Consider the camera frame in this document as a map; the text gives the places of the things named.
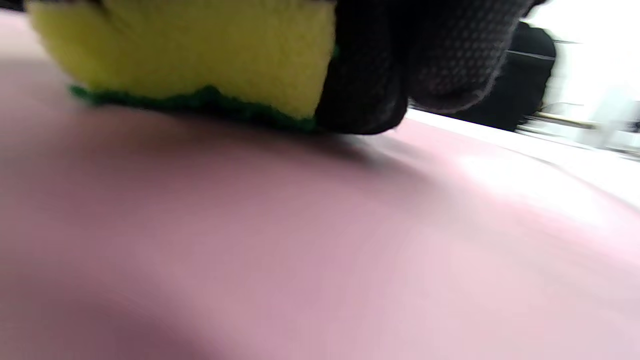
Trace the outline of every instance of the black glove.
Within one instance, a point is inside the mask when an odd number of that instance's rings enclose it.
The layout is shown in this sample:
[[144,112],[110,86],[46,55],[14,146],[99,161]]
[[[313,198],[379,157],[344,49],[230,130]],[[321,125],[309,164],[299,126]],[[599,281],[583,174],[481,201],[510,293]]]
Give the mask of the black glove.
[[316,109],[320,128],[375,134],[402,121],[411,98],[449,113],[493,85],[532,0],[337,0],[339,55]]

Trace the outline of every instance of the yellow sponge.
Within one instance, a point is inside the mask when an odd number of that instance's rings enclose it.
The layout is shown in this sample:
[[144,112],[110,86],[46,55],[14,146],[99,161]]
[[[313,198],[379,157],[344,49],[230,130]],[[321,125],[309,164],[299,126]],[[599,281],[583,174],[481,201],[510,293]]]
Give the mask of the yellow sponge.
[[206,88],[310,119],[335,45],[335,3],[29,1],[33,27],[91,93],[176,99]]

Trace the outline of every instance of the pink surface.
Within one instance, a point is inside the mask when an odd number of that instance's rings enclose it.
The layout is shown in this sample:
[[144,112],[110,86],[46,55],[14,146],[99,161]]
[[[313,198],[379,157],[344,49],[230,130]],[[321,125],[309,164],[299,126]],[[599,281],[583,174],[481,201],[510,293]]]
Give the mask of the pink surface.
[[640,217],[551,167],[89,109],[0,61],[2,359],[640,358]]

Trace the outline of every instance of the gloved hand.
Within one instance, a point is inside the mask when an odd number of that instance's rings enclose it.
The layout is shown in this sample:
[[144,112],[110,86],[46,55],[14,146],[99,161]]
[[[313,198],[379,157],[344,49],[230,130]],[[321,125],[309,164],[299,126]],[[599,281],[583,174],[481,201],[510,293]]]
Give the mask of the gloved hand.
[[[376,134],[490,89],[533,0],[29,0],[76,95]],[[332,49],[337,49],[333,56]]]
[[413,99],[448,113],[490,90],[532,0],[337,0],[334,58],[318,125],[374,134],[396,127]]

